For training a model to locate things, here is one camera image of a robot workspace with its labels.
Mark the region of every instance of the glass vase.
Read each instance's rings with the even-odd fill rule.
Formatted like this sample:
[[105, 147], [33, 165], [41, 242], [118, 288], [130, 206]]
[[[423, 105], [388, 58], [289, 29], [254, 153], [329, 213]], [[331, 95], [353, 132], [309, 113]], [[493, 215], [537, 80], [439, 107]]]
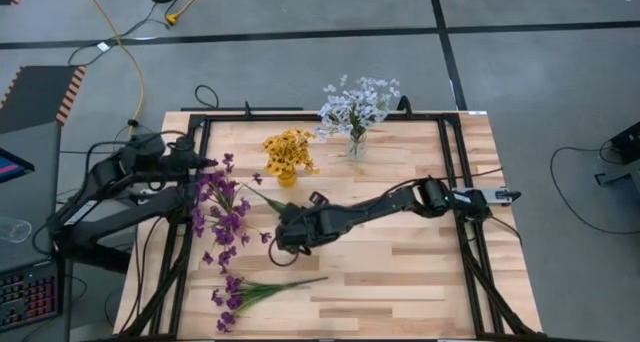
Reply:
[[347, 141], [347, 157], [352, 161], [362, 161], [367, 152], [367, 133], [351, 135]]
[[278, 175], [278, 184], [281, 187], [293, 187], [296, 185], [297, 180], [298, 174], [296, 173], [295, 169], [292, 171], [282, 172], [280, 175]]

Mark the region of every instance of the yellow vase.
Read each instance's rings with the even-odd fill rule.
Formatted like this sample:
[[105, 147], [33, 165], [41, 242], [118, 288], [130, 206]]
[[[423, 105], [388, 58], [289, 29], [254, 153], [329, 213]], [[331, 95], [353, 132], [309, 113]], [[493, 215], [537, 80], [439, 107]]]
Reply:
[[282, 187], [293, 187], [296, 185], [297, 180], [298, 174], [296, 173], [296, 170], [282, 172], [282, 174], [278, 176], [278, 183]]

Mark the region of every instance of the white label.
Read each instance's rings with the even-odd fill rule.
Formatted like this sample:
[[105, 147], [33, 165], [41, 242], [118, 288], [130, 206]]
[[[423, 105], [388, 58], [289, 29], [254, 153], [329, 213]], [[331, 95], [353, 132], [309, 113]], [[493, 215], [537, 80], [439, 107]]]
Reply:
[[100, 51], [102, 51], [102, 52], [107, 52], [108, 50], [111, 49], [111, 47], [109, 47], [109, 45], [104, 43], [104, 42], [98, 43], [98, 46], [96, 46], [96, 47], [98, 47], [100, 49]]
[[463, 195], [461, 195], [461, 194], [454, 193], [454, 194], [453, 194], [453, 197], [454, 197], [455, 199], [457, 199], [458, 201], [462, 201], [462, 202], [466, 202], [466, 203], [471, 203], [471, 200], [469, 199], [469, 197], [463, 196]]
[[73, 216], [71, 216], [71, 218], [69, 218], [69, 220], [64, 223], [64, 225], [70, 226], [70, 225], [76, 224], [79, 220], [81, 220], [84, 216], [86, 216], [87, 213], [91, 212], [91, 210], [93, 209], [93, 207], [95, 207], [97, 203], [98, 201], [93, 201], [93, 200], [85, 203], [84, 206], [82, 206], [82, 208], [78, 210], [78, 212], [74, 213]]

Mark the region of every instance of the purple flower bunch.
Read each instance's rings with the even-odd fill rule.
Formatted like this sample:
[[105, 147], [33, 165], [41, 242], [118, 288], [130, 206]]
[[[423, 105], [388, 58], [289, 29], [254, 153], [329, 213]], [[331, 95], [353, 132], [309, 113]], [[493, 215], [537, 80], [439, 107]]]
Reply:
[[[251, 240], [242, 219], [251, 210], [251, 204], [244, 197], [238, 199], [238, 192], [245, 185], [231, 178], [234, 167], [232, 153], [224, 154], [222, 166], [215, 159], [210, 165], [213, 172], [200, 176], [196, 182], [196, 193], [199, 202], [211, 201], [214, 205], [209, 209], [208, 215], [197, 206], [191, 211], [192, 228], [198, 237], [202, 237], [205, 229], [211, 229], [215, 235], [212, 251], [215, 245], [223, 247], [218, 255], [218, 265], [222, 269], [221, 273], [227, 273], [231, 258], [237, 255], [234, 243], [240, 241], [242, 246], [245, 246]], [[253, 175], [253, 181], [257, 184], [262, 183], [259, 173]], [[270, 238], [270, 233], [260, 233], [262, 243], [269, 242]], [[209, 265], [215, 262], [212, 252], [209, 251], [205, 251], [202, 260]]]
[[221, 294], [220, 289], [216, 289], [211, 295], [211, 300], [217, 306], [226, 305], [229, 308], [228, 311], [224, 311], [220, 314], [220, 319], [217, 323], [218, 331], [222, 333], [231, 332], [231, 325], [236, 323], [236, 319], [242, 312], [267, 297], [293, 287], [325, 279], [327, 279], [327, 277], [286, 284], [262, 284], [248, 282], [242, 278], [227, 275], [226, 286], [224, 289], [225, 294]]

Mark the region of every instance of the black metal frame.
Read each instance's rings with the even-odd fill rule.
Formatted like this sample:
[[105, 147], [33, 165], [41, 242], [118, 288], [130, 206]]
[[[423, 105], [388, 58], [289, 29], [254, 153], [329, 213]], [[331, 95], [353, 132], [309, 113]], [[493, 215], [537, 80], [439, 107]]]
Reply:
[[[404, 111], [404, 114], [390, 114], [387, 116], [386, 121], [433, 121], [438, 125], [440, 134], [440, 142], [442, 144], [442, 152], [444, 156], [445, 169], [447, 173], [447, 181], [451, 188], [457, 187], [457, 178], [462, 178], [465, 187], [473, 187], [473, 181], [471, 176], [471, 168], [469, 166], [469, 160], [467, 158], [467, 152], [464, 144], [464, 136], [462, 134], [462, 126], [460, 123], [460, 117], [458, 113], [414, 113], [411, 108], [411, 104], [406, 97], [402, 97], [398, 105], [398, 110]], [[200, 139], [199, 154], [201, 157], [206, 157], [207, 146], [209, 137], [211, 135], [211, 126], [214, 122], [235, 122], [235, 121], [320, 121], [319, 116], [309, 113], [273, 113], [273, 114], [253, 114], [252, 109], [246, 103], [243, 114], [237, 115], [191, 115], [189, 120], [189, 137], [194, 138], [194, 132], [196, 127], [202, 128], [202, 136]], [[455, 136], [455, 142], [457, 146], [457, 152], [460, 158], [460, 166], [462, 168], [462, 176], [456, 176], [455, 163], [452, 157], [451, 146], [448, 137], [448, 128], [453, 129]], [[467, 294], [469, 297], [469, 305], [471, 310], [471, 316], [473, 320], [473, 327], [476, 337], [481, 338], [500, 338], [504, 340], [537, 340], [544, 335], [531, 335], [532, 331], [523, 326], [522, 328], [514, 329], [515, 335], [504, 334], [504, 328], [502, 325], [502, 318], [507, 321], [519, 321], [517, 316], [510, 310], [504, 299], [500, 296], [499, 292], [495, 290], [493, 286], [493, 276], [491, 272], [491, 265], [489, 262], [489, 254], [487, 250], [486, 241], [481, 223], [474, 224], [474, 233], [476, 236], [475, 244], [478, 250], [478, 256], [480, 261], [478, 262], [471, 251], [469, 246], [468, 237], [465, 229], [465, 221], [462, 215], [455, 214], [456, 231], [458, 235], [458, 242], [460, 245], [461, 256], [463, 260], [463, 271], [465, 276]], [[173, 254], [173, 246], [176, 242], [177, 227], [169, 230], [167, 236], [167, 244], [162, 262], [162, 270], [160, 278], [166, 277], [167, 269], [171, 256]], [[193, 235], [189, 231], [185, 234], [184, 244], [190, 247]], [[478, 290], [476, 287], [476, 279], [479, 280], [485, 290], [489, 289], [487, 295], [493, 298], [489, 299], [489, 306], [491, 312], [491, 319], [493, 323], [493, 331], [486, 332], [483, 324], [483, 316], [480, 308], [480, 299], [478, 296]], [[182, 306], [182, 300], [184, 296], [184, 289], [186, 284], [186, 269], [180, 274], [176, 283], [176, 295], [173, 301], [173, 310], [171, 314], [171, 321], [169, 327], [169, 335], [177, 336], [178, 325], [180, 321], [180, 310]], [[157, 310], [154, 320], [151, 324], [150, 334], [157, 334], [160, 315], [162, 313], [161, 307]]]

